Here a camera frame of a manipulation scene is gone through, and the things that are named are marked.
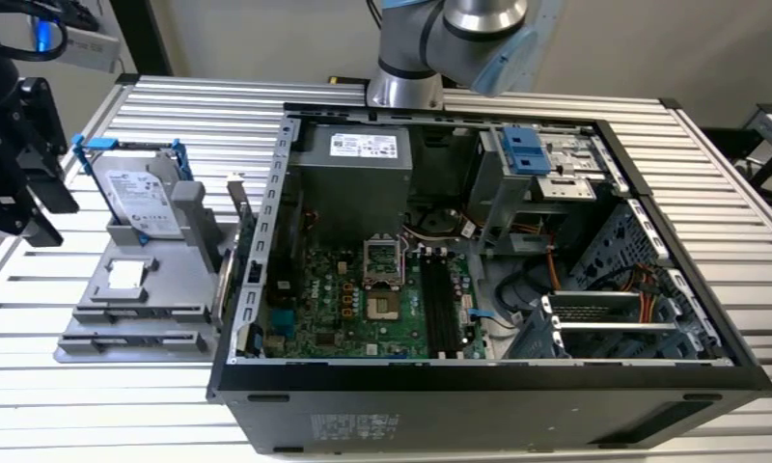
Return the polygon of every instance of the motherboard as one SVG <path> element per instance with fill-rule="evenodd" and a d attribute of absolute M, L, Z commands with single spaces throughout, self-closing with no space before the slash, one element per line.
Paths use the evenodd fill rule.
<path fill-rule="evenodd" d="M 486 358 L 464 256 L 402 248 L 378 239 L 308 249 L 298 303 L 272 311 L 268 356 Z"/>

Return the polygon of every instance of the ram slot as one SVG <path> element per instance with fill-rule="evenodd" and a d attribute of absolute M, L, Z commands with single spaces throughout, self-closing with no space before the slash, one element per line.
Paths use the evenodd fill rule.
<path fill-rule="evenodd" d="M 422 284 L 430 358 L 456 358 L 460 351 L 459 322 L 446 258 L 423 258 Z"/>

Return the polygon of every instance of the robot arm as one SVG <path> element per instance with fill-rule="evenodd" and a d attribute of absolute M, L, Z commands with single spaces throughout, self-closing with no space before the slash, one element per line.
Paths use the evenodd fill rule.
<path fill-rule="evenodd" d="M 19 50 L 0 44 L 0 232 L 19 234 L 32 246 L 59 246 L 63 238 L 40 210 L 77 212 L 79 206 L 63 184 L 59 156 L 65 153 L 65 137 L 45 79 L 19 78 L 12 59 L 48 61 L 63 53 L 65 28 L 59 15 L 36 3 L 0 2 L 44 20 L 56 21 L 63 43 L 49 51 Z"/>
<path fill-rule="evenodd" d="M 536 33 L 527 0 L 384 0 L 371 106 L 442 109 L 444 74 L 496 96 L 523 73 Z"/>

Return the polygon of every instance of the gray wall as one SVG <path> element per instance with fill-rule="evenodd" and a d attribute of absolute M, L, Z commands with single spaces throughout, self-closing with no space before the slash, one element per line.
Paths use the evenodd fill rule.
<path fill-rule="evenodd" d="M 376 69 L 364 0 L 152 0 L 152 8 L 175 74 L 326 82 Z"/>
<path fill-rule="evenodd" d="M 672 96 L 737 125 L 772 102 L 772 0 L 568 0 L 534 89 Z"/>
<path fill-rule="evenodd" d="M 672 96 L 707 125 L 737 125 L 772 101 L 772 0 L 563 1 L 535 92 Z M 152 3 L 180 74 L 324 82 L 375 69 L 363 0 Z"/>

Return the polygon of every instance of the aluminum extrusion table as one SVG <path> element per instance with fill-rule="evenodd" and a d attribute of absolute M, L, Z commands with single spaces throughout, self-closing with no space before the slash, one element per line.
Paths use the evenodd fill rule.
<path fill-rule="evenodd" d="M 363 87 L 141 77 L 119 84 L 88 136 L 188 145 L 207 206 L 235 221 L 225 176 L 241 173 L 260 203 L 284 101 L 362 105 Z M 655 99 L 448 91 L 447 108 L 610 121 L 687 251 L 772 378 L 772 212 L 688 116 Z M 52 216 L 60 248 L 20 239 L 0 247 L 0 460 L 97 457 L 244 459 L 252 447 L 225 407 L 205 403 L 208 364 L 59 364 L 52 352 L 100 259 L 105 204 L 67 159 L 81 206 Z M 316 455 L 368 461 L 543 460 L 772 463 L 772 397 L 758 400 L 658 448 L 572 453 Z"/>

